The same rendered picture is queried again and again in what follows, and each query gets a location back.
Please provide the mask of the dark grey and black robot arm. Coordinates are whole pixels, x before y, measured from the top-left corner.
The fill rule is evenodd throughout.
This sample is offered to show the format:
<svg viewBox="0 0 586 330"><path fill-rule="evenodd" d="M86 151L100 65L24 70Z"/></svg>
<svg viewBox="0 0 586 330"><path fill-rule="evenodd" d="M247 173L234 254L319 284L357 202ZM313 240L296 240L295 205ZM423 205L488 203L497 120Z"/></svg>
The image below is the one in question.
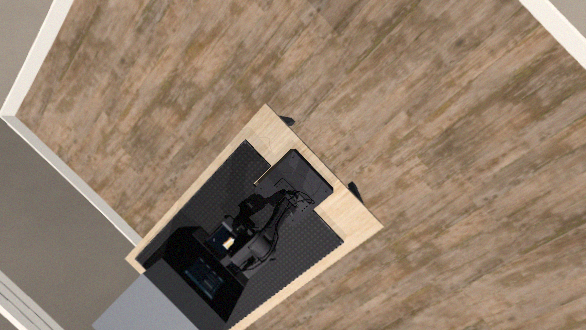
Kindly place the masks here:
<svg viewBox="0 0 586 330"><path fill-rule="evenodd" d="M274 249L274 246L276 243L275 240L276 240L276 236L277 236L277 232L276 232L277 223L278 223L277 231L279 231L279 229L282 226L285 219L287 217L291 217L296 212L296 210L302 214L306 209L308 209L310 207L310 203L307 200L304 200L304 198L284 178L282 178L274 186L274 189L277 190L282 195L282 197L277 202L277 205L275 206L275 208L273 210L273 214L272 214L271 218L268 220L268 222L263 227L263 229L260 230L260 232L259 232L259 230L257 230L251 236L248 235L247 240L244 238L239 238L237 240L237 242L239 243L240 247L236 241L229 246L229 248L220 256L219 262L224 267L228 266L228 264L230 262L233 262L241 270L247 270L247 269L253 269L257 265L259 265L260 263L265 261L266 257ZM300 201L300 200L304 200L304 201ZM300 202L298 202L298 201L300 201ZM298 203L296 203L296 202L298 202ZM295 205L293 205L293 204L295 204ZM290 206L292 206L292 207L290 207ZM249 279L265 263L267 263L272 258L275 251L276 251L276 249L274 249L274 251L266 259L266 262L264 262L263 264L261 264L257 268L250 270L250 271L241 271L241 272ZM255 259L257 259L257 260L255 261Z"/></svg>

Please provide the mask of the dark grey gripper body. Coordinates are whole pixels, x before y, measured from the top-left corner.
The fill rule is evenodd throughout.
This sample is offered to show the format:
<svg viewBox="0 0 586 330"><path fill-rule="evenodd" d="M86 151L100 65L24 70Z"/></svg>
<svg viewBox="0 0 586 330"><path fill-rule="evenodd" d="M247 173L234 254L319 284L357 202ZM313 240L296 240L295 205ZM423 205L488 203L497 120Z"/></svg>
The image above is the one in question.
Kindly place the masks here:
<svg viewBox="0 0 586 330"><path fill-rule="evenodd" d="M236 239L233 241L233 243L235 241L237 241L239 238L245 238L247 240L248 235L252 235L253 233L250 231L250 229L247 227L246 229L244 229L237 237Z"/></svg>

